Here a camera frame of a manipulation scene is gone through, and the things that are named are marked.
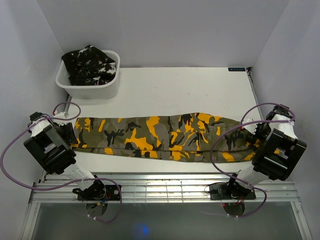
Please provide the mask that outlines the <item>yellow green camouflage trousers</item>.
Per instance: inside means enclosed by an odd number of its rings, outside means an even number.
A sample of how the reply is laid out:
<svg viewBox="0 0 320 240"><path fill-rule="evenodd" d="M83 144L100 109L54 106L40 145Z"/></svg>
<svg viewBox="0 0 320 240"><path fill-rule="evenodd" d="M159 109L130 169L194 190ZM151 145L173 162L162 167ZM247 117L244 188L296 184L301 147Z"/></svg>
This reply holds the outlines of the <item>yellow green camouflage trousers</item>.
<svg viewBox="0 0 320 240"><path fill-rule="evenodd" d="M251 161L262 141L248 140L242 128L219 137L239 125L233 119L207 113L129 118L80 117L74 124L75 151L170 160L216 163Z"/></svg>

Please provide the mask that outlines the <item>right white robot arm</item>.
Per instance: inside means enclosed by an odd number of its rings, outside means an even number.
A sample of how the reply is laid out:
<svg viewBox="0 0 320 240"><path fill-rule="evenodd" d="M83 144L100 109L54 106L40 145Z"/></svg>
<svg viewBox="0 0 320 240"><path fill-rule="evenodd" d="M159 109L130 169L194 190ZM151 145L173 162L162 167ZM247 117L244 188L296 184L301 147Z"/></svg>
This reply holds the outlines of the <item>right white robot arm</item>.
<svg viewBox="0 0 320 240"><path fill-rule="evenodd" d="M272 123L258 123L249 130L250 142L261 141L251 165L234 173L225 187L232 199L246 197L260 182L286 180L307 149L307 144L294 133L295 121L287 106L274 106L265 119Z"/></svg>

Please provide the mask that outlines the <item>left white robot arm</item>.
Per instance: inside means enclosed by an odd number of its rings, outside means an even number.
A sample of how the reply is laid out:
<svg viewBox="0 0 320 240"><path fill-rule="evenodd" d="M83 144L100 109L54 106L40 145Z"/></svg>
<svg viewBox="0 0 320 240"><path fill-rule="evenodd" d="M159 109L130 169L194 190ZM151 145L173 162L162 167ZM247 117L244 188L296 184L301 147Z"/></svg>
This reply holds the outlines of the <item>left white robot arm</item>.
<svg viewBox="0 0 320 240"><path fill-rule="evenodd" d="M40 166L48 174L79 180L78 187L72 190L79 199L105 200L107 197L105 185L76 161L76 153L71 148L71 144L77 142L72 123L52 120L41 112L35 112L29 117L31 137L23 144Z"/></svg>

